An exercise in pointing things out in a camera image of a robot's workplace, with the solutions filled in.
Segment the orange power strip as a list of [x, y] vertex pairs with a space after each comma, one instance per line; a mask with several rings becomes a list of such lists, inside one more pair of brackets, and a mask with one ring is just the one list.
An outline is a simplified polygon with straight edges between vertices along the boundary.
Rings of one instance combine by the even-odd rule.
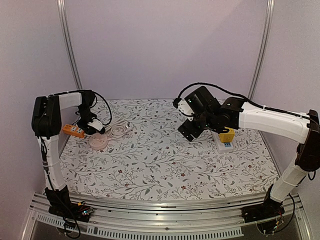
[[74, 136], [83, 139], [85, 132], [76, 125], [66, 124], [62, 128], [62, 132], [66, 135]]

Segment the pink round power socket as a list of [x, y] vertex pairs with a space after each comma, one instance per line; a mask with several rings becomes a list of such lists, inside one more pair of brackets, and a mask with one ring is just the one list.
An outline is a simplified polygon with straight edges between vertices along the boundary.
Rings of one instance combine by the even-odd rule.
[[101, 134], [92, 135], [89, 138], [88, 142], [89, 142], [89, 146], [93, 150], [103, 150], [108, 145], [108, 138], [106, 135], [101, 135]]

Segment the white multicolour power strip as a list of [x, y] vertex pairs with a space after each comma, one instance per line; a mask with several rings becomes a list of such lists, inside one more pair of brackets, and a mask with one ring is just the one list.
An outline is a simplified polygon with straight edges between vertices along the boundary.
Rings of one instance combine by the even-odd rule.
[[213, 136], [217, 151], [219, 153], [227, 154], [227, 153], [233, 152], [235, 150], [235, 147], [232, 142], [223, 143], [223, 142], [221, 142], [219, 135], [217, 133], [212, 132], [211, 134]]

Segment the yellow cube socket adapter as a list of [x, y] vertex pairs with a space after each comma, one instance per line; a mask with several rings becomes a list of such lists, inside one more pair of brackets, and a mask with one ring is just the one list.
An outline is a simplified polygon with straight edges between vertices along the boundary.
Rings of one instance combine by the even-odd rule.
[[219, 140], [222, 143], [231, 143], [235, 137], [235, 130], [233, 128], [226, 128], [228, 132], [224, 131], [222, 133], [219, 133]]

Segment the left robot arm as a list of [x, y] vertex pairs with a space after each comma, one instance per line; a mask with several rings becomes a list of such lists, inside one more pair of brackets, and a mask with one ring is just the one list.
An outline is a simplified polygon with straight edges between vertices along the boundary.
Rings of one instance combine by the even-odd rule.
[[38, 96], [35, 99], [31, 128], [37, 138], [45, 173], [45, 195], [49, 213], [64, 219], [89, 222], [92, 207], [71, 202], [60, 166], [59, 134], [63, 128], [61, 111], [77, 107], [79, 128], [87, 135], [103, 133], [103, 124], [91, 112], [96, 99], [92, 90], [74, 90]]

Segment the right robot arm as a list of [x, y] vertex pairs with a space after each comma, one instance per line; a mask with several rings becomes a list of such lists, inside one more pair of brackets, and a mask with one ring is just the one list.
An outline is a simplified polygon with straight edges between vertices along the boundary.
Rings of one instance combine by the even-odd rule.
[[284, 214], [283, 201], [310, 172], [320, 168], [320, 121], [315, 110], [295, 113], [259, 105], [244, 95], [231, 93], [223, 103], [207, 89], [208, 83], [198, 82], [196, 90], [186, 97], [180, 94], [173, 106], [187, 120], [178, 131], [188, 140], [209, 130], [217, 134], [230, 129], [250, 129], [285, 137], [298, 143], [296, 155], [273, 183], [262, 203], [243, 207], [245, 223], [261, 221]]

